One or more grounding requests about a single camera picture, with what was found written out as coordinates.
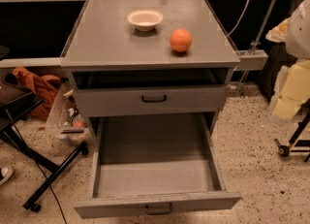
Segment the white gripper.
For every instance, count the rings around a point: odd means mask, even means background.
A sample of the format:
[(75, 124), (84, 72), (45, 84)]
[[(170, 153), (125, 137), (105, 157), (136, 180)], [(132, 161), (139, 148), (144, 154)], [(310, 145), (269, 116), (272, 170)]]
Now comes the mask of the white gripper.
[(269, 121), (273, 125), (290, 122), (310, 99), (310, 61), (298, 60), (291, 68), (278, 73), (271, 98)]

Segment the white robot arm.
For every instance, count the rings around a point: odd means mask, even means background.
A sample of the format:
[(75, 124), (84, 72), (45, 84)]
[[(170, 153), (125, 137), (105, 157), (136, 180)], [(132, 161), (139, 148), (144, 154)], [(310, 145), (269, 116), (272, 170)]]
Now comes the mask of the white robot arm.
[(291, 67), (283, 66), (275, 82), (275, 94), (269, 105), (269, 121), (284, 125), (310, 99), (310, 0), (303, 0), (292, 15), (269, 30), (265, 37), (284, 43), (286, 52), (297, 59)]

